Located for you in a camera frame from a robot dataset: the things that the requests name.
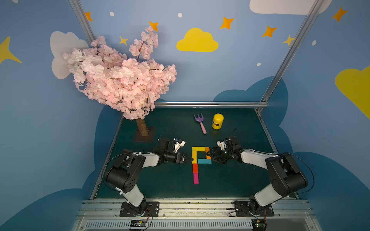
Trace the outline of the teal block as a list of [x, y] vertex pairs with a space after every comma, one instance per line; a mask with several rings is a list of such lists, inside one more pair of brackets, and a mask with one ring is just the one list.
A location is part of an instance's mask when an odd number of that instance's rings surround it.
[[203, 165], [211, 165], [212, 160], [211, 159], [198, 159], [197, 163], [198, 164], [203, 164]]

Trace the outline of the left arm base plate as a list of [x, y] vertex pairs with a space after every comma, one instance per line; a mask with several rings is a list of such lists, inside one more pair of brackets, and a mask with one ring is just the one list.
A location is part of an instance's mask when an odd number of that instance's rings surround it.
[[160, 202], [147, 202], [143, 201], [138, 207], [131, 205], [128, 202], [124, 202], [121, 205], [120, 217], [158, 217], [159, 215]]

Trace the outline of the red block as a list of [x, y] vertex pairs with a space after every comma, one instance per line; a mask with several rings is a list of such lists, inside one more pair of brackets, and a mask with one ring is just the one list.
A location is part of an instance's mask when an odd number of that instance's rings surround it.
[[198, 164], [193, 164], [193, 173], [196, 174], [198, 173]]

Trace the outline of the magenta block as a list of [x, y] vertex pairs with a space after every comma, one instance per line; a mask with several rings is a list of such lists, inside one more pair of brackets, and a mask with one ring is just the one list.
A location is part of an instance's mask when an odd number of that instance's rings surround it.
[[199, 184], [199, 176], [198, 173], [193, 174], [193, 183], [194, 184]]

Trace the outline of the long yellow block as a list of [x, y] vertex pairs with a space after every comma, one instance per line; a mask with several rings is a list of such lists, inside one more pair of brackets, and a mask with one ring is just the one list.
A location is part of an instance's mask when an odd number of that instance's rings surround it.
[[192, 158], [193, 158], [192, 164], [197, 164], [197, 151], [192, 152]]

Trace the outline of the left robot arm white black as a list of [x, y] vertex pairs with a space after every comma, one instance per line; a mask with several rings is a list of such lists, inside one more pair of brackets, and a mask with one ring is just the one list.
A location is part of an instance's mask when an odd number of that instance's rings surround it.
[[121, 217], [142, 217], [148, 212], [146, 197], [137, 186], [142, 169], [158, 167], [164, 162], [185, 164], [194, 160], [179, 151], [185, 144], [182, 139], [159, 138], [157, 147], [152, 151], [134, 152], [125, 149], [113, 158], [113, 165], [102, 174], [102, 182], [125, 198], [126, 201], [121, 207]]

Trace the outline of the orange block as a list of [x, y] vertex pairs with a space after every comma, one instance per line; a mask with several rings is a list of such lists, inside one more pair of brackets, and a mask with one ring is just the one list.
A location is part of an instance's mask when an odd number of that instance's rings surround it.
[[210, 148], [209, 147], [205, 147], [205, 153], [206, 153], [206, 156], [210, 156]]

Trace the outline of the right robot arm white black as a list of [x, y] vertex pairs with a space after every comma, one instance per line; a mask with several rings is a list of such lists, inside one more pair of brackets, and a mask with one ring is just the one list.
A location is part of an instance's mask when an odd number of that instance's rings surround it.
[[270, 184], [252, 195], [247, 205], [247, 210], [255, 216], [267, 211], [274, 202], [309, 184], [292, 154], [243, 149], [236, 136], [217, 141], [217, 146], [207, 151], [206, 155], [219, 164], [235, 159], [268, 171]]

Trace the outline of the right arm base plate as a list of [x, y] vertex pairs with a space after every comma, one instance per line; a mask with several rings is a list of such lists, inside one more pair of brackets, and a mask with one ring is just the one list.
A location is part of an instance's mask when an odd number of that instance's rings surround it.
[[274, 211], [271, 204], [267, 206], [260, 206], [254, 200], [252, 201], [239, 201], [236, 200], [233, 202], [235, 206], [235, 211], [237, 217], [248, 217], [248, 216], [256, 216], [256, 217], [274, 217]]

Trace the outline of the short yellow block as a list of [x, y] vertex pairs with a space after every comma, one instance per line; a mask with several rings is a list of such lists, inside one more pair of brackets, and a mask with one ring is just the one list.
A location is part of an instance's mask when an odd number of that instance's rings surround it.
[[193, 152], [206, 152], [205, 147], [192, 147]]

